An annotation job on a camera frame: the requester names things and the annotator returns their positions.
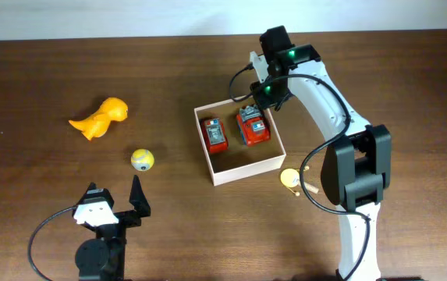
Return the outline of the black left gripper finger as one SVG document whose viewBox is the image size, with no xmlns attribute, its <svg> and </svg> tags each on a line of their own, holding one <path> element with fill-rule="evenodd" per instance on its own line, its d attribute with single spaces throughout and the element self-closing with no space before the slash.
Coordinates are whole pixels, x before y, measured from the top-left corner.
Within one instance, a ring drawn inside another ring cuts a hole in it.
<svg viewBox="0 0 447 281">
<path fill-rule="evenodd" d="M 108 189 L 97 188 L 95 183 L 90 183 L 84 195 L 78 200 L 77 205 L 92 204 L 105 201 L 109 207 L 114 205 L 114 200 Z"/>
<path fill-rule="evenodd" d="M 132 187 L 129 196 L 129 203 L 140 217 L 149 217 L 151 215 L 151 206 L 142 190 L 140 178 L 138 175 L 133 176 Z"/>
</svg>

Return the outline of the yellow grey ball toy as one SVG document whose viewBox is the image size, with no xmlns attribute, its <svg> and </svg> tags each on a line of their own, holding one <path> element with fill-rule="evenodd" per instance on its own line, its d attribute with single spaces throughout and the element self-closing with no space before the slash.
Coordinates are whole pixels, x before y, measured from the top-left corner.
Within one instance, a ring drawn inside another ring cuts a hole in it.
<svg viewBox="0 0 447 281">
<path fill-rule="evenodd" d="M 154 165 L 154 155 L 147 149 L 137 149 L 132 153 L 130 162 L 134 169 L 147 171 Z"/>
</svg>

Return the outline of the red fire truck grey top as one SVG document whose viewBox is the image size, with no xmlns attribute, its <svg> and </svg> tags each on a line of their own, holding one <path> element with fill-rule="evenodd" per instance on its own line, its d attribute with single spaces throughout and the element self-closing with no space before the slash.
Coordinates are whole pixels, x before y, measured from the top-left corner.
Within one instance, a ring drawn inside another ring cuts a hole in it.
<svg viewBox="0 0 447 281">
<path fill-rule="evenodd" d="M 271 134 L 264 114 L 256 105 L 239 108 L 236 115 L 239 131 L 246 146 L 269 141 Z"/>
</svg>

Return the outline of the pink box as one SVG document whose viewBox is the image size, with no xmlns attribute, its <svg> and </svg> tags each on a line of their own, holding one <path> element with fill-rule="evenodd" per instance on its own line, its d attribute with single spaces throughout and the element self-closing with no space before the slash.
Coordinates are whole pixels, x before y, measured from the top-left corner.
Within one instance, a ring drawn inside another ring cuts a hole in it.
<svg viewBox="0 0 447 281">
<path fill-rule="evenodd" d="M 243 143 L 236 115 L 239 108 L 252 103 L 251 100 L 235 103 L 227 99 L 203 105 L 193 110 L 197 132 L 214 186 L 267 173 L 282 167 L 286 150 L 269 109 L 265 109 L 263 115 L 270 128 L 271 139 L 250 147 Z M 219 118 L 222 121 L 229 142 L 227 150 L 217 154 L 208 152 L 201 125 L 201 121 L 208 118 Z"/>
</svg>

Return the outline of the red fire truck with ladder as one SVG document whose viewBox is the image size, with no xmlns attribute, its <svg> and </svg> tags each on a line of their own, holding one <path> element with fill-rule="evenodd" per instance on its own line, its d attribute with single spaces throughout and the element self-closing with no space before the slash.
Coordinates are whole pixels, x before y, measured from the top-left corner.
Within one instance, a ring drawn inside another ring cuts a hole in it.
<svg viewBox="0 0 447 281">
<path fill-rule="evenodd" d="M 229 147 L 225 128 L 219 118 L 206 118 L 200 121 L 204 143 L 209 154 L 226 151 Z"/>
</svg>

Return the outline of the orange dinosaur toy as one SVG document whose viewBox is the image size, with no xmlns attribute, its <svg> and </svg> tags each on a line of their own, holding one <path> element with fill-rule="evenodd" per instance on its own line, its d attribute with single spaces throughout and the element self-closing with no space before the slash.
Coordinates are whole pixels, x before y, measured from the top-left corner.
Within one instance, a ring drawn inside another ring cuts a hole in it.
<svg viewBox="0 0 447 281">
<path fill-rule="evenodd" d="M 105 99 L 99 109 L 86 119 L 69 120 L 69 124 L 79 130 L 86 139 L 102 137 L 108 130 L 111 122 L 122 122 L 128 117 L 128 105 L 119 98 Z"/>
</svg>

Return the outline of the yellow wooden rattle drum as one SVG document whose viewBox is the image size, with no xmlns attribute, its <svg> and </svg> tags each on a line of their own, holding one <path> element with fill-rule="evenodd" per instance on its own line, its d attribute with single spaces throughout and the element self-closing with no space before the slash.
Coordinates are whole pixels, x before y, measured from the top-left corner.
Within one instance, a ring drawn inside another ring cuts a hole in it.
<svg viewBox="0 0 447 281">
<path fill-rule="evenodd" d="M 307 165 L 302 172 L 306 172 L 310 167 Z M 299 169 L 284 169 L 280 174 L 280 181 L 289 191 L 291 191 L 296 197 L 300 196 L 300 192 L 294 190 L 295 187 L 300 185 L 300 170 Z M 314 194 L 318 194 L 319 189 L 309 183 L 304 182 L 306 189 Z"/>
</svg>

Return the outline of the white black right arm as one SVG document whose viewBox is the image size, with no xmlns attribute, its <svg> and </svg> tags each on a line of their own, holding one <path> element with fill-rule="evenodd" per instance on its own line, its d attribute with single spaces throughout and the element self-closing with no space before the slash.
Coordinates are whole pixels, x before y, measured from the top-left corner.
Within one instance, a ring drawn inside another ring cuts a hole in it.
<svg viewBox="0 0 447 281">
<path fill-rule="evenodd" d="M 312 45 L 293 44 L 283 26 L 266 30 L 259 42 L 261 55 L 250 56 L 258 76 L 251 97 L 259 108 L 274 110 L 297 98 L 325 139 L 300 167 L 306 168 L 318 152 L 325 152 L 321 186 L 332 205 L 322 205 L 311 194 L 306 197 L 339 218 L 337 279 L 380 280 L 376 225 L 383 193 L 390 184 L 391 134 L 386 126 L 371 125 L 353 109 Z"/>
</svg>

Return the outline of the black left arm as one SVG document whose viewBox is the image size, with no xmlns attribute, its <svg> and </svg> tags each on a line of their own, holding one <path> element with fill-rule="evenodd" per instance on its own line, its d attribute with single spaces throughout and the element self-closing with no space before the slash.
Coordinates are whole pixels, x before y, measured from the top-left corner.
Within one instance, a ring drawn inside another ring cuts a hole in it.
<svg viewBox="0 0 447 281">
<path fill-rule="evenodd" d="M 95 183 L 91 183 L 78 200 L 73 218 L 95 234 L 94 239 L 86 240 L 76 251 L 79 280 L 124 279 L 126 231 L 141 226 L 142 219 L 151 215 L 137 175 L 133 177 L 129 203 L 133 206 L 131 210 L 114 212 L 111 193 L 97 188 Z"/>
</svg>

